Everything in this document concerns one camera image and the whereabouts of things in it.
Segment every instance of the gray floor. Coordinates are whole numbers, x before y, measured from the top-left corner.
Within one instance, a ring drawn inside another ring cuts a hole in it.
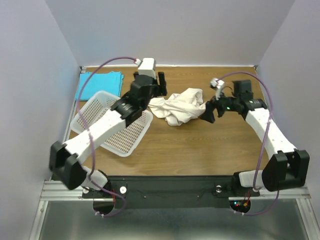
[[[272,200],[252,201],[251,212]],[[229,209],[136,209],[112,218],[95,216],[92,202],[50,202],[41,240],[306,240],[295,199],[279,200],[259,216]]]

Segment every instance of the white wall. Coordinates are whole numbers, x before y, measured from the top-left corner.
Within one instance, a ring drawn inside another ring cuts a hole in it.
[[[279,128],[310,154],[307,185],[320,222],[320,1],[296,0],[258,72],[270,88]]]
[[[80,65],[258,64],[294,0],[46,0]]]
[[[0,239],[29,239],[79,67],[44,0],[0,1]]]

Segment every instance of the screw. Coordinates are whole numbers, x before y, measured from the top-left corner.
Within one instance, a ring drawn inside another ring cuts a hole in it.
[[[222,187],[220,185],[215,186],[215,191],[219,194],[222,192]]]

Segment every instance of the wooden table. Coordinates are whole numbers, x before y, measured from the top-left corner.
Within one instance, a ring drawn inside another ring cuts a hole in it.
[[[99,73],[121,71],[124,75],[121,95],[127,92],[137,68],[103,68]],[[157,67],[165,72],[168,98],[187,88],[203,89],[203,100],[209,100],[215,91],[210,80],[235,71],[256,73],[253,67]],[[262,98],[258,81],[246,75],[232,75],[225,79],[226,86],[232,81],[252,80],[255,98]],[[231,96],[231,90],[225,88]],[[77,134],[71,132],[70,138]],[[226,112],[216,118],[214,124],[194,119],[181,126],[169,126],[164,119],[154,116],[150,128],[138,147],[128,157],[119,157],[106,149],[96,150],[96,168],[107,175],[123,176],[177,176],[177,175],[232,175],[234,172],[256,168],[261,141],[253,129],[235,112]],[[268,161],[265,153],[261,164]],[[85,165],[91,167],[91,157]]]

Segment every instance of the metal frame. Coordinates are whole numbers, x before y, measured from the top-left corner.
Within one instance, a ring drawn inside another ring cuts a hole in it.
[[[63,141],[68,140],[70,136],[70,122],[76,112],[76,102],[74,101],[70,111],[68,123],[64,133]],[[39,240],[42,226],[44,224],[48,203],[52,201],[92,201],[92,199],[82,198],[83,189],[81,187],[75,190],[68,190],[60,181],[45,181],[43,184],[39,205],[31,229],[29,240]],[[274,199],[275,192],[269,192],[266,189],[260,191],[259,197],[251,197],[251,199]],[[313,211],[310,194],[306,186],[301,188],[287,189],[280,191],[279,199],[296,199],[297,205],[310,240],[320,239],[320,228]],[[229,200],[240,200],[242,197],[229,197]],[[94,199],[94,201],[111,202],[112,198]]]

